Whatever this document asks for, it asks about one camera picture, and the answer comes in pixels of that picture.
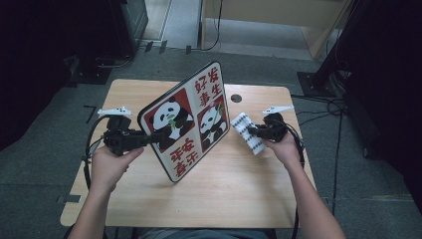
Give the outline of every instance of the wooden table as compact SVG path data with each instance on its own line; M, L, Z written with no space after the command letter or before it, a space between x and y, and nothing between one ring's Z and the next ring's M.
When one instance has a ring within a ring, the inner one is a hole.
M202 1L202 42L206 18L218 19L221 0ZM313 58L317 58L336 27L342 27L351 0L223 1L221 19L300 26Z
M127 107L133 113L130 128L139 129L137 113L175 86L175 82L115 80L103 109ZM230 119L246 113L254 123L263 123L262 111L269 106L290 106L288 89L225 85ZM240 103L231 96L240 95ZM283 112L285 121L298 132L294 110ZM99 124L93 140L106 131ZM305 170L314 183L306 157ZM83 164L73 195L80 203L68 202L61 222L75 223L87 196ZM290 178L274 153L264 149L254 155L240 135L230 128L227 135L178 183L171 182L151 146L131 165L111 195L107 226L128 227L293 227L296 201Z

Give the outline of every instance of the wooden tabletop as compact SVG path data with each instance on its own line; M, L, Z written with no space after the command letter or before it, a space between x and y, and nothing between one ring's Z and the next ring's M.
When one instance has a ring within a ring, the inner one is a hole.
M137 113L174 87L176 82L115 80L103 109L125 106L132 111L130 128L139 129ZM270 106L290 106L289 90L283 87L225 85L230 119L246 113L254 123L263 123ZM239 103L231 101L239 95ZM299 133L294 110L282 112L285 122ZM97 127L93 140L106 131L106 120ZM305 171L314 178L305 153ZM72 187L82 195L80 203L68 202L61 222L75 223L88 190L84 165ZM136 159L117 184L108 205L107 226L128 227L217 227L289 228L294 226L296 201L289 175L274 153L258 155L231 127L222 140L178 183L167 177L151 146Z

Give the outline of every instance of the person's left hand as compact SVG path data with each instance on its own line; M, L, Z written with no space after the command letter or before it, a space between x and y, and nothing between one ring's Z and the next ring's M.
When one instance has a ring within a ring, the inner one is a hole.
M111 193L131 162L143 153L143 147L116 156L103 146L94 152L91 189Z

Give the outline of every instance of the person's left arm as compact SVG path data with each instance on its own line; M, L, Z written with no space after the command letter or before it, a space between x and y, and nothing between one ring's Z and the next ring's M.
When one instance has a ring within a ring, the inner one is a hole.
M103 238L109 197L129 164L142 153L143 147L120 157L105 146L96 150L91 189L68 238Z

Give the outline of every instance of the person's arm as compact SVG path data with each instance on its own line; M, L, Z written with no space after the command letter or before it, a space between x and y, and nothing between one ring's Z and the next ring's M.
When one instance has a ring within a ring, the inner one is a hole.
M109 197L129 164L142 153L143 147L120 157L105 146L96 150L91 189L68 238L103 238Z
M345 238L341 227L320 199L302 168L293 136L287 133L280 142L264 139L264 144L274 151L289 173L304 237Z

